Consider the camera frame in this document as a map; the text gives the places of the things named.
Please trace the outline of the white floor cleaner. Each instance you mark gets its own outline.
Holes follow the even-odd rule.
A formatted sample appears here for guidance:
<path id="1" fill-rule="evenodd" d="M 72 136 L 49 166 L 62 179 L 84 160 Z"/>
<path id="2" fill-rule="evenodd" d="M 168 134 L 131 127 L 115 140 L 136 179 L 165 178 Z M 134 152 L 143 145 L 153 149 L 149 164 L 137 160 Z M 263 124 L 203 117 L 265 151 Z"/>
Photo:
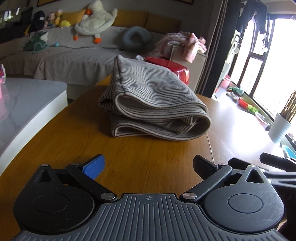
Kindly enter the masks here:
<path id="1" fill-rule="evenodd" d="M 237 30 L 235 30 L 234 36 L 233 36 L 233 38 L 231 40 L 230 50 L 229 50 L 229 52 L 227 54 L 226 60 L 224 62 L 224 65 L 223 65 L 223 68 L 222 68 L 222 71 L 221 71 L 221 74 L 219 76 L 219 79 L 218 79 L 218 82 L 216 84 L 214 93 L 212 95 L 212 98 L 213 99 L 217 99 L 218 98 L 216 94 L 217 94 L 217 91 L 218 91 L 218 89 L 220 87 L 220 83 L 221 83 L 222 79 L 227 74 L 229 75 L 229 71 L 230 71 L 232 62 L 234 60 L 234 57 L 239 53 L 241 44 L 242 44 L 241 33 L 238 32 Z"/>

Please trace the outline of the black plush toy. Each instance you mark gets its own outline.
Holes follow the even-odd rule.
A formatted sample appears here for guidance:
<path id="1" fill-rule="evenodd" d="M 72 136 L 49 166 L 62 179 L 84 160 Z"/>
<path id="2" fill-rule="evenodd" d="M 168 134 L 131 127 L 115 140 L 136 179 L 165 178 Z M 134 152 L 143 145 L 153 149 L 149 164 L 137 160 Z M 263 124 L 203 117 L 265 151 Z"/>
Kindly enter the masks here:
<path id="1" fill-rule="evenodd" d="M 45 13 L 43 11 L 38 11 L 34 13 L 33 19 L 26 31 L 24 32 L 25 36 L 29 36 L 32 32 L 37 32 L 44 28 L 45 24 Z"/>

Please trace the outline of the grey striped knit garment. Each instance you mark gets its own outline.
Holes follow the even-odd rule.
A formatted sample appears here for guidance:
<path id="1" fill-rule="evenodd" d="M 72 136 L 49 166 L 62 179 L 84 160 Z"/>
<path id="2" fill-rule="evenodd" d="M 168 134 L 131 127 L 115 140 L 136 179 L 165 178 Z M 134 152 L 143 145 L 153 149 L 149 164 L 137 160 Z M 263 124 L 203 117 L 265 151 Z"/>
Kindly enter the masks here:
<path id="1" fill-rule="evenodd" d="M 98 105 L 110 114 L 114 137 L 189 141 L 211 126 L 206 104 L 175 73 L 121 55 L 114 58 L 110 83 Z"/>

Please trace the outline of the metal bowl planter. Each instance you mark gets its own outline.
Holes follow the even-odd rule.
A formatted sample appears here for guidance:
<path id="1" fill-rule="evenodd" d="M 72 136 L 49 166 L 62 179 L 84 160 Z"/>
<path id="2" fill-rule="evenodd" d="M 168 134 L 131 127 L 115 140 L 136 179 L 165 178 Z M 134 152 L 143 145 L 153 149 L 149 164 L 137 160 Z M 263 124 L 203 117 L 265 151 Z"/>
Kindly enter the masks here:
<path id="1" fill-rule="evenodd" d="M 259 112 L 255 113 L 255 117 L 257 118 L 257 120 L 263 126 L 264 129 L 266 129 L 266 128 L 268 128 L 270 126 L 270 122 L 266 119 L 265 116 L 263 116 Z"/>

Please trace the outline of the red round stool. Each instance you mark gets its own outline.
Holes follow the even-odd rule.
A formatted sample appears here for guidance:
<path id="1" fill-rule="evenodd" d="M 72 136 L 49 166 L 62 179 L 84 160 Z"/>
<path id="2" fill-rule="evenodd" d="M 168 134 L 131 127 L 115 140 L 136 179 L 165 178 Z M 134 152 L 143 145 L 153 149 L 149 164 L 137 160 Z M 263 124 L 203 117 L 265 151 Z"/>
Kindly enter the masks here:
<path id="1" fill-rule="evenodd" d="M 144 61 L 170 69 L 185 85 L 189 85 L 190 72 L 187 67 L 170 60 L 155 57 L 146 57 Z"/>

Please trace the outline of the green knit cloth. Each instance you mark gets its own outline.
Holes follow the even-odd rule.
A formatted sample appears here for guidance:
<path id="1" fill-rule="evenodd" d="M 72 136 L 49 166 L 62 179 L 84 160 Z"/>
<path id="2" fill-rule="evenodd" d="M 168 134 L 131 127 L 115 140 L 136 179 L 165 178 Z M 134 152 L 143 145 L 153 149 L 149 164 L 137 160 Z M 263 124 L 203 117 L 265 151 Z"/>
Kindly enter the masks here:
<path id="1" fill-rule="evenodd" d="M 31 37 L 29 42 L 24 45 L 23 49 L 33 53 L 41 52 L 48 47 L 47 41 L 48 32 L 38 31 Z"/>

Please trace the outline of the glass fish tank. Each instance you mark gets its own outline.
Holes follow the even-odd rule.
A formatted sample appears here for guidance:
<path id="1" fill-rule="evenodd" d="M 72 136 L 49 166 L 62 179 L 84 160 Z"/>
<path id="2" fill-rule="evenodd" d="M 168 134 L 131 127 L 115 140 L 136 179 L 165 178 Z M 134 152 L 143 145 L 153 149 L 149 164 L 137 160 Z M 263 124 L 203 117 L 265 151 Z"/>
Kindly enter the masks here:
<path id="1" fill-rule="evenodd" d="M 1 28 L 1 43 L 21 38 L 29 27 L 32 19 L 33 7 L 20 8 L 18 15 L 4 22 Z"/>

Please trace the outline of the pink plastic basin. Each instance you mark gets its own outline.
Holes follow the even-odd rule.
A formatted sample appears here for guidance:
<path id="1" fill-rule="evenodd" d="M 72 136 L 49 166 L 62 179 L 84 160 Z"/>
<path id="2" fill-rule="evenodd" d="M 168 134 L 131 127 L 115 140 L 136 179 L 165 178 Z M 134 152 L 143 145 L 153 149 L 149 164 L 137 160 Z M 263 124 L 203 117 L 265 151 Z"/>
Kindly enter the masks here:
<path id="1" fill-rule="evenodd" d="M 230 84 L 230 82 L 231 82 L 231 78 L 230 78 L 230 76 L 227 74 L 227 75 L 222 79 L 222 81 L 221 81 L 221 83 L 220 83 L 220 87 L 221 87 L 221 88 L 225 88 L 225 89 L 227 89 L 228 86 L 229 86 L 229 84 Z"/>

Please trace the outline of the potted bamboo plant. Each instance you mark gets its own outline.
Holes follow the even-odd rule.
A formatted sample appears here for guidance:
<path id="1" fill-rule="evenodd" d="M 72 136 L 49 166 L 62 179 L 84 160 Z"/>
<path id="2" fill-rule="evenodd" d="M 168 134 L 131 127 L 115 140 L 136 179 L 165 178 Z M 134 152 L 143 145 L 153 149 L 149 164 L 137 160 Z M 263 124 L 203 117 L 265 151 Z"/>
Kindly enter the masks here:
<path id="1" fill-rule="evenodd" d="M 291 127 L 291 121 L 295 117 L 295 90 L 290 95 L 285 107 L 276 114 L 275 120 L 268 132 L 274 143 L 279 143 Z"/>

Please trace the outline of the dark curtain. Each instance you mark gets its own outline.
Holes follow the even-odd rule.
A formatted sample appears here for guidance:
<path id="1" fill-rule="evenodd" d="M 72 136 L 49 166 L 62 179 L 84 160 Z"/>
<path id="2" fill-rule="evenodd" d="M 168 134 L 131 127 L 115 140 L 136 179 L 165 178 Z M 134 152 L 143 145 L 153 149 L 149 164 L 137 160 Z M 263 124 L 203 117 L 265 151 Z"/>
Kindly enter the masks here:
<path id="1" fill-rule="evenodd" d="M 206 38 L 208 51 L 197 93 L 210 98 L 216 89 L 230 50 L 240 15 L 240 1 L 208 1 L 208 3 L 211 8 L 207 13 L 201 14 L 206 18 L 203 36 Z"/>

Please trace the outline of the white marble coffee table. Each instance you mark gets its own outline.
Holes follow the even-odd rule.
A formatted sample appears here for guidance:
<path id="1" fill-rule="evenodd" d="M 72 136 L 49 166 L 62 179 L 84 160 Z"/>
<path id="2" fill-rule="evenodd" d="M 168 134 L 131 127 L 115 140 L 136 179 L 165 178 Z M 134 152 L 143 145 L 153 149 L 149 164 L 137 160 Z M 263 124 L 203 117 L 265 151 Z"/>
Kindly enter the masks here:
<path id="1" fill-rule="evenodd" d="M 67 103 L 67 84 L 7 78 L 1 85 L 1 173 Z"/>

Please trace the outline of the grey neck pillow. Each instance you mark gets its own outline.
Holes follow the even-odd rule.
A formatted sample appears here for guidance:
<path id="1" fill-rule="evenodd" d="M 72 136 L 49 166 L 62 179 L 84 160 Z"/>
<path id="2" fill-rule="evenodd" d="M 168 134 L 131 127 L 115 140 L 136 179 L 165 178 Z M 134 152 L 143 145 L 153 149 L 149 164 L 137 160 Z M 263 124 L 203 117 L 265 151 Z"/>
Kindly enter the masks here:
<path id="1" fill-rule="evenodd" d="M 152 41 L 151 33 L 143 27 L 134 26 L 124 31 L 121 37 L 124 51 L 140 52 Z"/>

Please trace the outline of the pink clothes pile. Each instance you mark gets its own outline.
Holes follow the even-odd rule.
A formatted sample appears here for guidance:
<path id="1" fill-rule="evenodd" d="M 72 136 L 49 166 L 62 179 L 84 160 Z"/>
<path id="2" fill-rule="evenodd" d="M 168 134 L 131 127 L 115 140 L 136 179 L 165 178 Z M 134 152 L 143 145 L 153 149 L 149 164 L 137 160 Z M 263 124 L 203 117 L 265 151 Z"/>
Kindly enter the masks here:
<path id="1" fill-rule="evenodd" d="M 198 52 L 205 54 L 207 52 L 206 40 L 203 37 L 197 37 L 194 33 L 175 32 L 167 33 L 156 44 L 152 55 L 157 58 L 169 59 L 173 46 L 183 48 L 182 58 L 192 63 Z"/>

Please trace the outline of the small plush toys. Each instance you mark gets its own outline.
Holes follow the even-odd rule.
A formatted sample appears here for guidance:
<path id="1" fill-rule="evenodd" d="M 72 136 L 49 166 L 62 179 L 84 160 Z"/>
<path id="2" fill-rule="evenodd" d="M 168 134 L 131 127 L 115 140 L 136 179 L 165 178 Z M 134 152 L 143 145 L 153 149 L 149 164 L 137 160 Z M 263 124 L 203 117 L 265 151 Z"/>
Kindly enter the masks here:
<path id="1" fill-rule="evenodd" d="M 63 14 L 62 9 L 58 9 L 55 13 L 50 13 L 45 20 L 44 29 L 49 28 L 64 28 L 64 27 L 71 27 L 71 24 L 67 20 L 61 20 Z"/>

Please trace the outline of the pink toy box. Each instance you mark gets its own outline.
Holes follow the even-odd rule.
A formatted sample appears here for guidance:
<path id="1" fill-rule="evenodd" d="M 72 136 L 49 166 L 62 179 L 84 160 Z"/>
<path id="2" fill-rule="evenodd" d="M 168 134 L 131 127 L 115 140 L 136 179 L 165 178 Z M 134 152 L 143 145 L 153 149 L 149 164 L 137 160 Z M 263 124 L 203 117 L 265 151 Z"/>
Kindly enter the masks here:
<path id="1" fill-rule="evenodd" d="M 6 82 L 6 70 L 3 64 L 0 65 L 0 85 Z"/>

